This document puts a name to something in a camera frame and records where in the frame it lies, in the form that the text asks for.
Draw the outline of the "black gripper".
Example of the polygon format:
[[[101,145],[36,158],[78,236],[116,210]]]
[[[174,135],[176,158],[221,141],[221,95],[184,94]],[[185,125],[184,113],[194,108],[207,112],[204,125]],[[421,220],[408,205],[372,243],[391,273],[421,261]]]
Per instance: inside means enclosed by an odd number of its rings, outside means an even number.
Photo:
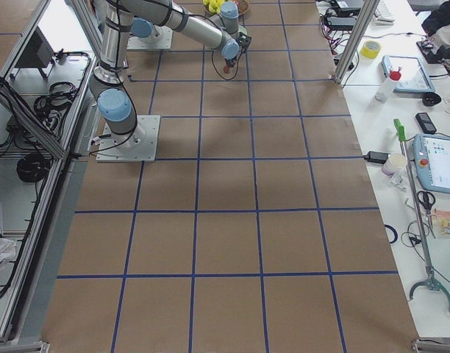
[[[236,41],[240,47],[240,50],[247,50],[251,44],[251,37],[245,32],[238,32]]]
[[[225,59],[225,68],[234,68],[237,65],[238,62],[238,54],[236,54],[234,57],[226,58]]]

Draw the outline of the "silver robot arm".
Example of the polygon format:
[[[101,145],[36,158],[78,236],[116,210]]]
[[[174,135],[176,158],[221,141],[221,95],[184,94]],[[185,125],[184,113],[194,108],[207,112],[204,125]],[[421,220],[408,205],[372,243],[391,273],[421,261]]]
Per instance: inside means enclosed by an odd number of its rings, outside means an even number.
[[[240,31],[238,6],[226,1],[218,14],[205,18],[174,1],[95,1],[102,33],[98,65],[90,78],[90,90],[107,123],[110,148],[129,148],[144,133],[135,106],[124,87],[124,61],[128,45],[138,49],[168,49],[171,35],[179,32],[221,54],[229,67],[249,45]]]
[[[251,44],[251,37],[240,28],[238,6],[233,1],[224,2],[220,12],[209,18],[190,13],[173,1],[123,1],[122,5],[133,15],[219,51],[226,59],[232,59]]]

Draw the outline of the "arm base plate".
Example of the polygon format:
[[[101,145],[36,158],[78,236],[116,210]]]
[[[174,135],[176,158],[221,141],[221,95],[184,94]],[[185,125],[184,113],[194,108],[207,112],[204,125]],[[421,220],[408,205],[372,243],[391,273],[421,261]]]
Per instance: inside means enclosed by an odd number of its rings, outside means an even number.
[[[119,147],[115,145],[121,143],[124,136],[113,135],[105,123],[103,133],[110,136],[101,140],[99,145],[101,151],[96,154],[96,161],[99,163],[154,162],[160,119],[159,115],[139,115],[133,136]]]
[[[169,50],[172,44],[173,31],[168,27],[153,28],[148,37],[140,38],[131,36],[127,49],[129,51],[159,51]]]

